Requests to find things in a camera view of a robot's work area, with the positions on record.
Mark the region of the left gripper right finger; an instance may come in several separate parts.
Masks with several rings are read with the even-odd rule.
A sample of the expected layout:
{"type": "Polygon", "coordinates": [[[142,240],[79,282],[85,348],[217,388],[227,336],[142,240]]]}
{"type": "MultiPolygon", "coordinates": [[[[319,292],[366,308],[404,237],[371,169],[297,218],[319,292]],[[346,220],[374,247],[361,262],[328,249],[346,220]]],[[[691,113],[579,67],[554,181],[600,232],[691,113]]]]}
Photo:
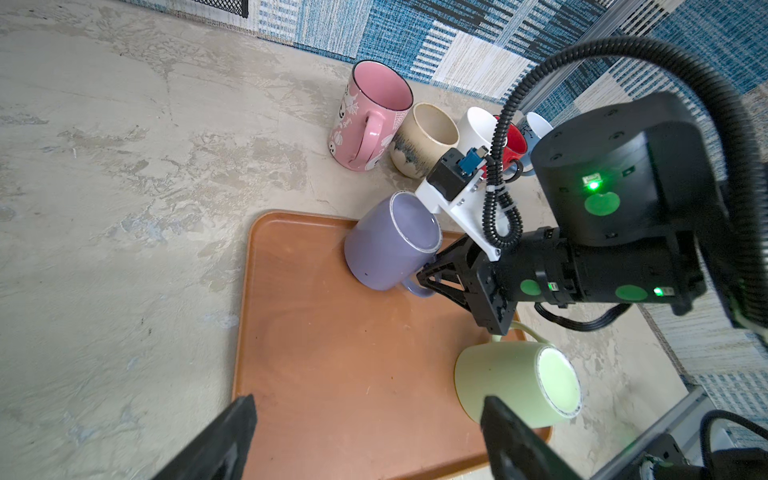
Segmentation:
{"type": "Polygon", "coordinates": [[[494,479],[580,479],[500,398],[485,397],[480,426],[494,479]]]}

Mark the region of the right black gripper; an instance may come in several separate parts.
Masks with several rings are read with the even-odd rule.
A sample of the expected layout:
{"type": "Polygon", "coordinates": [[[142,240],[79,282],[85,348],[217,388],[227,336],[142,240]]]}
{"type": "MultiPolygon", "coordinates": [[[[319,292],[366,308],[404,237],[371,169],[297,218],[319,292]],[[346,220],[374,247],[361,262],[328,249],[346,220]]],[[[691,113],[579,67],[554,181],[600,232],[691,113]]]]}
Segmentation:
{"type": "Polygon", "coordinates": [[[491,335],[506,336],[516,303],[501,286],[498,262],[467,234],[458,237],[417,272],[422,287],[468,311],[491,335]]]}

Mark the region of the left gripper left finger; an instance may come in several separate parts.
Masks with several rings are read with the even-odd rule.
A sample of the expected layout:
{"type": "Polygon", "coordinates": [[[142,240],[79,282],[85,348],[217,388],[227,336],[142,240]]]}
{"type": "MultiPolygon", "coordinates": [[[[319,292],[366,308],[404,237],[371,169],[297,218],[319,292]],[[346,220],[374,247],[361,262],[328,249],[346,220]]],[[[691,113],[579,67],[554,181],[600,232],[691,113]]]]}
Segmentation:
{"type": "Polygon", "coordinates": [[[254,396],[238,397],[154,479],[241,479],[257,420],[254,396]]]}

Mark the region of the purple mug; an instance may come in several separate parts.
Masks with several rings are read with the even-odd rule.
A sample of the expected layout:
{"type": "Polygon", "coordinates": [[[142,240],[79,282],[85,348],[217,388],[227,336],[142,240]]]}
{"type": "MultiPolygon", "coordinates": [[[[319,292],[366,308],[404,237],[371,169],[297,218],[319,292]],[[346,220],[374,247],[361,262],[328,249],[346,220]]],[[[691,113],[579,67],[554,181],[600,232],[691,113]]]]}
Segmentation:
{"type": "Polygon", "coordinates": [[[420,298],[434,292],[412,279],[436,259],[443,235],[438,220],[407,191],[378,203],[347,234],[344,256],[360,283],[376,291],[402,285],[420,298]]]}

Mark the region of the red mug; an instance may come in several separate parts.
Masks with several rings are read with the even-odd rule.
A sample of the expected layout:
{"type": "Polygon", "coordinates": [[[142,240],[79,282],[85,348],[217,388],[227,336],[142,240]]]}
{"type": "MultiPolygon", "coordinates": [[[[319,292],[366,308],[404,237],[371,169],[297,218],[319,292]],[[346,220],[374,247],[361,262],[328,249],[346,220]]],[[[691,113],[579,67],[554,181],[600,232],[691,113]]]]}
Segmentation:
{"type": "MultiPolygon", "coordinates": [[[[491,143],[497,120],[498,116],[495,116],[493,120],[491,120],[489,116],[485,116],[485,118],[480,121],[480,135],[483,138],[484,146],[488,151],[491,150],[491,143]]],[[[503,172],[507,173],[515,160],[522,160],[523,156],[527,153],[527,150],[527,142],[522,133],[514,124],[511,124],[507,130],[506,145],[503,151],[503,172]]]]}

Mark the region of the white mug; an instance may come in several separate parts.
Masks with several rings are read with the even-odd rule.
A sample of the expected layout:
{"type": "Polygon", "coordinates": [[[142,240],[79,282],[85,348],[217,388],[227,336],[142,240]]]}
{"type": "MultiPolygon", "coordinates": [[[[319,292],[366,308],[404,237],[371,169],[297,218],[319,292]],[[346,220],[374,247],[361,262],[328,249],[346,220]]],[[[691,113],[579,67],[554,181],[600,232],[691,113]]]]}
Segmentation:
{"type": "Polygon", "coordinates": [[[457,123],[460,137],[457,149],[464,155],[472,148],[485,147],[490,151],[497,122],[496,117],[487,110],[470,107],[457,123]]]}

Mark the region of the beige speckled mug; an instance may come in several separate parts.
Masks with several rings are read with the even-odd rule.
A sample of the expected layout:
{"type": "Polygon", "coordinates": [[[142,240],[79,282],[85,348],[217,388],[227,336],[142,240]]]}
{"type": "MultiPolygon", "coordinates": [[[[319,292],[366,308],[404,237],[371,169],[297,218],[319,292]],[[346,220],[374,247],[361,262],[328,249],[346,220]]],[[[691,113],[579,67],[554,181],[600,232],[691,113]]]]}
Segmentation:
{"type": "Polygon", "coordinates": [[[390,159],[403,175],[420,180],[459,140],[457,125],[447,113],[433,104],[418,103],[396,132],[390,159]]]}

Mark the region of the pink patterned mug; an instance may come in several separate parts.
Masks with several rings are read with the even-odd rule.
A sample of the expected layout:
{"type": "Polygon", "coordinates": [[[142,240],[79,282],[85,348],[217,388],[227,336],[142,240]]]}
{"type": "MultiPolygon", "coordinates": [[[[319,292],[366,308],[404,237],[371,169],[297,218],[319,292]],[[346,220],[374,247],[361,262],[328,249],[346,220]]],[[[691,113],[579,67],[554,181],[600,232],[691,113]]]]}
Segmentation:
{"type": "Polygon", "coordinates": [[[352,69],[327,145],[341,166],[355,172],[373,169],[414,104],[407,81],[375,60],[352,69]]]}

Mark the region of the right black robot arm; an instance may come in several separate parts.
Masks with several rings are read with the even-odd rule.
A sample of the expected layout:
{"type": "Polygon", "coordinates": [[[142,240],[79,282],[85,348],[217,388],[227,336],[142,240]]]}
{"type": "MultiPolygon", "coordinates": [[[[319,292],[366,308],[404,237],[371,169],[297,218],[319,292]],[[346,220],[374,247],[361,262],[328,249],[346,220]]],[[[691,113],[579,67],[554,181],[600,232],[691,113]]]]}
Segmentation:
{"type": "Polygon", "coordinates": [[[702,134],[676,95],[575,117],[547,133],[531,159],[555,225],[505,248],[466,233],[417,273],[421,286],[494,335],[510,330],[522,302],[589,332],[638,303],[685,315],[709,287],[735,327],[766,332],[765,316],[746,313],[735,198],[715,179],[702,134]]]}

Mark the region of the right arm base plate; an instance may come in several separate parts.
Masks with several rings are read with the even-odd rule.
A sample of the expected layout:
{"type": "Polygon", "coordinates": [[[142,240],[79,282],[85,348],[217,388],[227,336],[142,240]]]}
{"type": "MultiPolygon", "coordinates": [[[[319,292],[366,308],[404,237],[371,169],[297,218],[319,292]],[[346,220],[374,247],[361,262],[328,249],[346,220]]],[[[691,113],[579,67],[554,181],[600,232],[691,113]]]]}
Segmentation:
{"type": "Polygon", "coordinates": [[[767,429],[716,409],[695,387],[597,473],[595,479],[765,479],[767,451],[738,448],[726,428],[737,425],[766,439],[767,429]]]}

